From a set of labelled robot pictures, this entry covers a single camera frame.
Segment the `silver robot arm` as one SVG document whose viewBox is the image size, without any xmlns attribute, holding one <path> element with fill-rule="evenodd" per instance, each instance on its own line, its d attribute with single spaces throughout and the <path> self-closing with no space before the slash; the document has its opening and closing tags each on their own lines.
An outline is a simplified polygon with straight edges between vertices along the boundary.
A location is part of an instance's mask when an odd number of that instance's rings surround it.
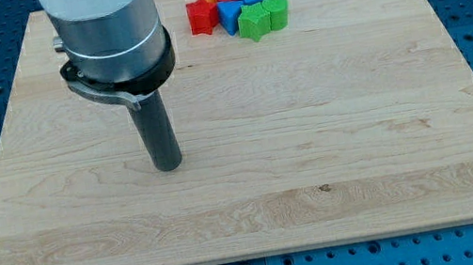
<svg viewBox="0 0 473 265">
<path fill-rule="evenodd" d="M 105 83 L 138 77 L 159 61 L 166 36 L 153 0 L 39 0 L 69 59 Z"/>
</svg>

